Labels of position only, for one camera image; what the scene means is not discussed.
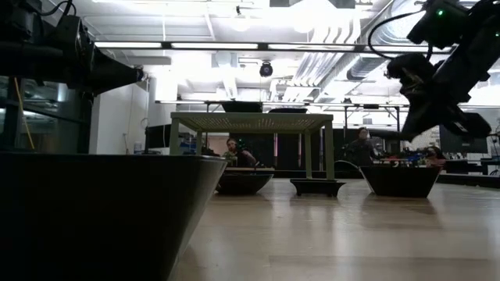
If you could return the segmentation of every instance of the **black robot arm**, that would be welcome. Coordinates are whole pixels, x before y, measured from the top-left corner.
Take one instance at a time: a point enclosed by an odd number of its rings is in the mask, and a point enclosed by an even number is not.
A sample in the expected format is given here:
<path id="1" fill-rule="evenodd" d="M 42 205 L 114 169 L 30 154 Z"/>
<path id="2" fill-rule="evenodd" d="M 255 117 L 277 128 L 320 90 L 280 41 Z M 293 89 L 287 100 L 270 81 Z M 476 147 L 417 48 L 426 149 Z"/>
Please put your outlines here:
<path id="1" fill-rule="evenodd" d="M 409 100 L 402 139 L 413 139 L 443 124 L 455 134 L 487 137 L 489 124 L 458 104 L 470 100 L 469 91 L 489 78 L 488 70 L 500 58 L 500 4 L 480 0 L 471 9 L 454 1 L 433 0 L 408 35 L 413 43 L 426 41 L 437 48 L 456 48 L 445 61 L 432 65 L 428 57 L 400 55 L 387 65 L 387 75 L 399 79 L 401 94 Z"/>

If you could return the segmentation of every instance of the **fluorescent light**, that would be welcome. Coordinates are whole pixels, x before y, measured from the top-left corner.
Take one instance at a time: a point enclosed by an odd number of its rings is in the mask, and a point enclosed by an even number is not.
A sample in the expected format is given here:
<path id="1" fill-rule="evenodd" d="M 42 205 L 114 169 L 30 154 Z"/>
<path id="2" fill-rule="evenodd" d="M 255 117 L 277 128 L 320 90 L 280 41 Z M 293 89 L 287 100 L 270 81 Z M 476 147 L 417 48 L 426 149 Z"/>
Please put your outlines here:
<path id="1" fill-rule="evenodd" d="M 95 42 L 98 48 L 162 48 L 159 42 Z"/>
<path id="2" fill-rule="evenodd" d="M 354 46 L 341 44 L 269 44 L 269 50 L 352 52 Z"/>
<path id="3" fill-rule="evenodd" d="M 395 52 L 395 53 L 411 53 L 411 52 L 427 52 L 427 46 L 414 46 L 414 45 L 374 45 L 373 48 L 379 52 Z M 452 50 L 451 47 L 446 47 L 442 50 L 438 48 L 433 48 L 434 54 L 448 54 Z M 372 52 L 370 47 L 366 46 L 365 52 Z"/>
<path id="4" fill-rule="evenodd" d="M 238 4 L 240 7 L 252 7 L 253 2 L 233 2 L 233 1 L 204 1 L 204 0 L 92 0 L 94 3 L 116 3 L 116 4 L 185 4 L 185 5 L 234 5 Z"/>
<path id="5" fill-rule="evenodd" d="M 241 64 L 257 64 L 257 65 L 263 63 L 261 59 L 255 59 L 255 58 L 238 58 L 237 62 Z"/>
<path id="6" fill-rule="evenodd" d="M 168 104 L 168 105 L 204 105 L 204 101 L 157 101 L 158 103 L 161 104 Z"/>
<path id="7" fill-rule="evenodd" d="M 253 43 L 172 43 L 172 48 L 178 49 L 242 49 L 242 50 L 256 50 L 258 44 Z"/>
<path id="8" fill-rule="evenodd" d="M 305 102 L 263 102 L 263 105 L 290 105 L 290 106 L 304 106 Z"/>
<path id="9" fill-rule="evenodd" d="M 339 103 L 319 103 L 319 102 L 311 103 L 309 105 L 311 105 L 311 106 L 337 106 L 337 107 L 344 107 L 345 106 L 345 104 L 339 104 Z"/>

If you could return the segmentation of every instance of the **light wood floor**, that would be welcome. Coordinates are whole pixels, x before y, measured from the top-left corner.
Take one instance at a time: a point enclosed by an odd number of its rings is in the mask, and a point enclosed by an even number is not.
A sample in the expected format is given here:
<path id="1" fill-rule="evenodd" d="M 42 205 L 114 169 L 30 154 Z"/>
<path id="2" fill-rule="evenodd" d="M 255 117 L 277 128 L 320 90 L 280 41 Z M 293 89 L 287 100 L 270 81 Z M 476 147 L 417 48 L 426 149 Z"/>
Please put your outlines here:
<path id="1" fill-rule="evenodd" d="M 210 201 L 176 281 L 500 280 L 500 190 L 436 184 L 428 199 L 338 198 L 287 180 Z"/>

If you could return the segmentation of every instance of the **security camera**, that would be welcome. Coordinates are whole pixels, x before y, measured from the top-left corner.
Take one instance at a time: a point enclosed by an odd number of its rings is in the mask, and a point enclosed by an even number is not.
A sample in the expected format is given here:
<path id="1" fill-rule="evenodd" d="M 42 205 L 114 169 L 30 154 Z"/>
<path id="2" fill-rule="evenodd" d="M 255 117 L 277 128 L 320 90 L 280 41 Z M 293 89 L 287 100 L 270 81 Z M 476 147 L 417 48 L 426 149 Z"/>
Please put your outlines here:
<path id="1" fill-rule="evenodd" d="M 273 67 L 271 66 L 271 62 L 263 62 L 262 66 L 260 66 L 259 73 L 261 77 L 269 77 L 273 75 Z"/>

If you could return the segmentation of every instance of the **desk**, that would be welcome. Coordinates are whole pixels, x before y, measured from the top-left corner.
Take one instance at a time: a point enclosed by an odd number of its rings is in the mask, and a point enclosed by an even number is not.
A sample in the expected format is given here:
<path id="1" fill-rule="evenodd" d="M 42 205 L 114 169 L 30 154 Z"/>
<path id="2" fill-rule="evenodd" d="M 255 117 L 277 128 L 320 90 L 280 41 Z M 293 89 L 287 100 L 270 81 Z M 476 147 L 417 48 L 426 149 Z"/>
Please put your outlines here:
<path id="1" fill-rule="evenodd" d="M 313 178 L 311 164 L 311 132 L 325 127 L 327 179 L 334 180 L 334 117 L 326 114 L 302 113 L 209 113 L 172 112 L 170 155 L 179 155 L 179 124 L 197 133 L 196 153 L 202 153 L 203 133 L 303 133 L 305 135 L 305 171 Z"/>

